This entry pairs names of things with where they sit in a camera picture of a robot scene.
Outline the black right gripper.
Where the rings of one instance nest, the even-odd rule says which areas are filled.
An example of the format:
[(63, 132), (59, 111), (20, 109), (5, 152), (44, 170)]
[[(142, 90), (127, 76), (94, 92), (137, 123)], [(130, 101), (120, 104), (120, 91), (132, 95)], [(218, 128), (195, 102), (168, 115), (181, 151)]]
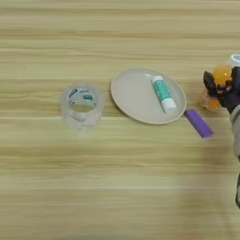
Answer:
[(210, 98), (218, 97), (219, 103), (229, 113), (240, 104), (240, 67), (232, 69), (232, 79), (225, 84), (216, 87), (214, 76), (211, 72), (203, 73), (203, 83)]

